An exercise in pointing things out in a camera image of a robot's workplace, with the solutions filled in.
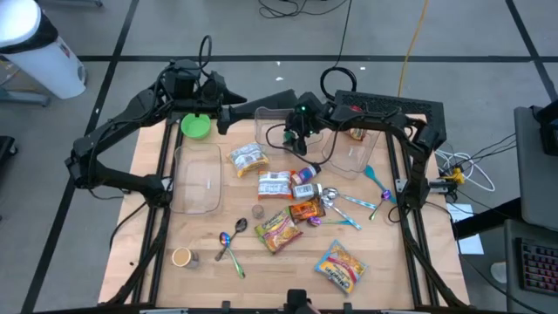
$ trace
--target white paper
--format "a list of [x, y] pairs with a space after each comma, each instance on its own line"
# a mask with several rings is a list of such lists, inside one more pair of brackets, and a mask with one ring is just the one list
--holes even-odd
[[[447, 209], [450, 211], [452, 215], [452, 221], [458, 222], [462, 221], [466, 218], [473, 216], [473, 214], [466, 214], [461, 210], [456, 209], [459, 208], [463, 211], [468, 213], [473, 212], [473, 208], [470, 204], [447, 204]], [[479, 235], [472, 235], [465, 239], [459, 240], [458, 243], [459, 247], [461, 248], [462, 254], [469, 254], [469, 255], [484, 255], [485, 251], [482, 249], [482, 242], [480, 241]]]

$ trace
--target small cup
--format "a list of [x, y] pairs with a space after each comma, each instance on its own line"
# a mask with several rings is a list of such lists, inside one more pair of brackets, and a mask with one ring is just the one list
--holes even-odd
[[254, 205], [254, 207], [252, 207], [252, 216], [255, 219], [262, 219], [265, 214], [263, 213], [263, 206], [262, 205]]
[[173, 252], [173, 264], [178, 267], [186, 267], [194, 269], [200, 265], [200, 256], [198, 253], [188, 248], [178, 248]]

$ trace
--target green bowl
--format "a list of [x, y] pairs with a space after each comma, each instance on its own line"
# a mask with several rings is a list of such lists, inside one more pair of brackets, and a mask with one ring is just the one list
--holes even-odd
[[180, 130], [190, 139], [201, 140], [211, 131], [211, 119], [206, 114], [196, 117], [195, 114], [189, 113], [182, 119]]

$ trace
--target small bottle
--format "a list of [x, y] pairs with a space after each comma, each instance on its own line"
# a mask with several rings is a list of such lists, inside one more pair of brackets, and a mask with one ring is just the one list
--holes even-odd
[[322, 185], [319, 183], [309, 183], [302, 186], [293, 187], [293, 195], [297, 200], [320, 196], [322, 194]]
[[322, 169], [318, 164], [312, 164], [303, 168], [298, 174], [291, 175], [290, 179], [293, 181], [293, 184], [301, 185], [314, 178], [320, 171], [322, 171]]

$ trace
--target blue spoon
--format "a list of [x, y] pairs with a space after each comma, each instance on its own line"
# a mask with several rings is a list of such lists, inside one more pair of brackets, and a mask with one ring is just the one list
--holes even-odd
[[[372, 168], [372, 166], [367, 165], [366, 169], [364, 170], [364, 174], [366, 174], [367, 177], [371, 178], [374, 182], [376, 182], [376, 184], [378, 184], [378, 186], [382, 189], [382, 192], [389, 191], [387, 188], [384, 187], [382, 182], [380, 182], [380, 180], [378, 180], [378, 178], [374, 174], [374, 169]], [[395, 197], [393, 196], [393, 194], [390, 195], [390, 202], [392, 202], [394, 204], [397, 204], [397, 201], [395, 200]]]

